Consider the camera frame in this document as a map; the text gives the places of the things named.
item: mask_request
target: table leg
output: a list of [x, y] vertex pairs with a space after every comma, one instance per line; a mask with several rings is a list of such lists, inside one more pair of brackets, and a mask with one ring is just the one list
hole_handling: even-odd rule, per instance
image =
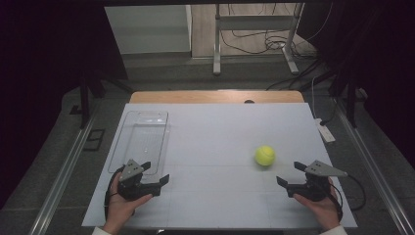
[[220, 74], [220, 14], [219, 4], [216, 4], [216, 15], [215, 15], [215, 32], [214, 32], [214, 53], [213, 53], [213, 74]]
[[293, 21], [290, 27], [290, 32], [287, 37], [287, 42], [282, 49], [284, 57], [288, 63], [288, 67], [290, 68], [292, 74], [299, 74], [299, 69], [297, 68], [296, 63], [293, 60], [291, 44], [293, 43], [293, 38], [297, 31], [297, 26], [299, 25], [302, 5], [303, 3], [297, 4], [296, 10], [294, 11]]

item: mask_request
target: table surface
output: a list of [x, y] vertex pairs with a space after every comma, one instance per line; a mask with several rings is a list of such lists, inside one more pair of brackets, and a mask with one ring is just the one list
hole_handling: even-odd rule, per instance
[[[246, 100], [255, 104], [244, 104]], [[111, 178], [108, 169], [123, 120], [131, 111], [168, 112], [170, 129], [159, 174], [170, 174], [170, 182], [159, 197], [137, 210], [126, 226], [238, 230], [319, 226], [307, 208], [287, 197], [275, 178], [278, 175], [289, 183], [303, 183], [304, 173], [294, 169], [294, 161], [331, 164], [308, 104], [299, 92], [137, 92], [130, 102], [84, 226], [100, 226], [105, 221], [101, 210]], [[254, 150], [262, 144], [277, 152], [277, 160], [270, 167], [254, 162]], [[334, 184], [345, 197], [337, 178]], [[347, 202], [344, 214], [343, 225], [355, 227]]]
[[302, 103], [304, 99], [298, 91], [253, 91], [253, 90], [218, 90], [218, 91], [146, 91], [132, 94], [130, 103]]

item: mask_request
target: metal rail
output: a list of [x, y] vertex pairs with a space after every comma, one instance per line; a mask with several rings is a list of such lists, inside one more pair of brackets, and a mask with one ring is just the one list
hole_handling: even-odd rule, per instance
[[399, 232], [402, 235], [415, 234], [413, 226], [411, 225], [405, 210], [397, 199], [396, 194], [393, 192], [391, 186], [388, 184], [386, 178], [381, 173], [381, 170], [378, 168], [378, 165], [374, 161], [374, 158], [369, 149], [366, 147], [360, 133], [358, 132], [357, 128], [353, 128], [347, 120], [345, 115], [346, 110], [343, 103], [338, 102], [338, 105], [339, 109], [337, 110], [337, 114], [341, 118], [343, 125], [345, 126], [346, 131], [350, 136], [351, 141], [353, 142], [354, 147], [358, 151], [370, 177], [372, 178], [373, 183], [375, 184], [379, 194], [389, 209], [397, 229], [399, 229]]
[[40, 209], [37, 218], [34, 220], [28, 234], [37, 235], [46, 233], [58, 203], [67, 187], [73, 168], [76, 165], [80, 152], [82, 151], [82, 147], [88, 137], [88, 133], [95, 121], [100, 104], [101, 102], [98, 101], [98, 104], [93, 109], [92, 115], [85, 127], [79, 130], [75, 138], [75, 142], [68, 153], [67, 159], [63, 163], [61, 170], [59, 171], [55, 182], [53, 183], [52, 188], [50, 189], [49, 194], [46, 197], [45, 202], [43, 203], [42, 208]]

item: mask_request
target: gray floor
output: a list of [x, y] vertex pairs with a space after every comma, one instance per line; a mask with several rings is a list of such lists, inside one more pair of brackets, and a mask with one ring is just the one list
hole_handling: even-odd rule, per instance
[[[281, 55], [273, 57], [227, 58], [223, 60], [222, 75], [212, 75], [211, 60], [196, 60], [188, 57], [143, 57], [124, 58], [129, 80], [125, 84], [135, 90], [216, 90], [258, 89], [265, 90], [274, 82], [293, 78]], [[310, 61], [299, 61], [304, 70]], [[310, 74], [294, 87], [310, 81], [324, 67]], [[123, 106], [129, 94], [103, 81], [107, 94], [103, 99], [91, 97], [95, 110], [92, 129], [105, 129], [104, 140], [98, 151], [82, 151], [73, 169], [68, 185], [50, 221], [46, 234], [90, 234], [92, 228], [81, 227], [81, 221], [95, 189], [100, 172], [114, 138]], [[289, 83], [273, 86], [286, 89]], [[331, 80], [316, 85], [302, 95], [310, 108], [314, 107], [318, 118], [327, 119], [338, 109], [327, 94]], [[80, 116], [70, 115], [70, 109], [79, 105], [79, 91], [69, 92], [63, 99], [62, 112], [42, 150], [21, 184], [0, 212], [0, 234], [27, 234], [42, 207], [51, 185], [57, 177], [74, 139], [79, 132]], [[356, 122], [366, 146], [370, 149], [387, 183], [397, 195], [411, 221], [415, 221], [415, 171], [407, 163], [391, 141], [383, 134], [363, 108], [356, 104]], [[327, 126], [337, 141], [326, 148], [335, 167], [357, 177], [365, 187], [367, 205], [354, 213], [358, 228], [348, 234], [399, 234], [390, 210], [380, 197], [370, 175], [353, 145], [340, 117], [334, 116]], [[96, 142], [85, 143], [85, 148]], [[354, 207], [361, 202], [361, 194], [350, 180], [342, 180], [346, 199]], [[285, 231], [285, 234], [317, 234], [318, 230]], [[125, 229], [121, 234], [141, 234]]]

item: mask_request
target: sleeve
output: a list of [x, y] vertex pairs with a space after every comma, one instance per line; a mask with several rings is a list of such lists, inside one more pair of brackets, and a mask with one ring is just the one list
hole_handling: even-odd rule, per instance
[[347, 235], [347, 233], [345, 232], [345, 229], [340, 225], [320, 235]]
[[92, 233], [92, 235], [111, 235], [110, 233], [102, 230], [99, 227], [95, 227], [94, 232]]

